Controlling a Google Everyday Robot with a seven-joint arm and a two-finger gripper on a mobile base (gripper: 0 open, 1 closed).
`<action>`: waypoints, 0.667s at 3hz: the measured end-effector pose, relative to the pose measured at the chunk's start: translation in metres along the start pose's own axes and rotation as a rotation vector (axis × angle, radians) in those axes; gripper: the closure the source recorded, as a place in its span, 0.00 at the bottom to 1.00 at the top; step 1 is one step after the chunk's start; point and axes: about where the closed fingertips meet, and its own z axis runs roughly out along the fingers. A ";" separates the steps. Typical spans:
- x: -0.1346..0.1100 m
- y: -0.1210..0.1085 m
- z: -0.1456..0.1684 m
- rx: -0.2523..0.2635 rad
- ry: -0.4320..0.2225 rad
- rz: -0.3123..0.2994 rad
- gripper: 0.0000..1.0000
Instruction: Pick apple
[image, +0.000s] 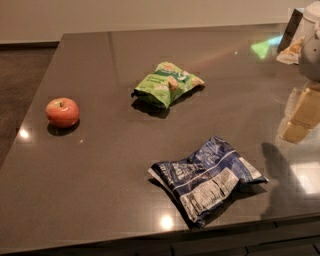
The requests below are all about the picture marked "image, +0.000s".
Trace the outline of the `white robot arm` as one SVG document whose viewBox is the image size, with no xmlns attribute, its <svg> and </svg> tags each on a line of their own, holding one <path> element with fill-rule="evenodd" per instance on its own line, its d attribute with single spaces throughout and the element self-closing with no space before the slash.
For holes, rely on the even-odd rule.
<svg viewBox="0 0 320 256">
<path fill-rule="evenodd" d="M 303 89 L 294 88 L 288 98 L 280 137 L 301 142 L 320 123 L 320 40 L 316 30 L 299 40 L 299 71 L 308 79 Z"/>
</svg>

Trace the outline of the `yellow ribbed gripper finger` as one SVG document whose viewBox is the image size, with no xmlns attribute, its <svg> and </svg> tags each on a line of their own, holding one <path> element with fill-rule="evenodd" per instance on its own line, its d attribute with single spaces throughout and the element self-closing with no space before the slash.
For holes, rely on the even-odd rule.
<svg viewBox="0 0 320 256">
<path fill-rule="evenodd" d="M 292 143 L 301 142 L 320 123 L 320 92 L 312 88 L 295 90 L 298 99 L 285 121 L 281 137 Z"/>
</svg>

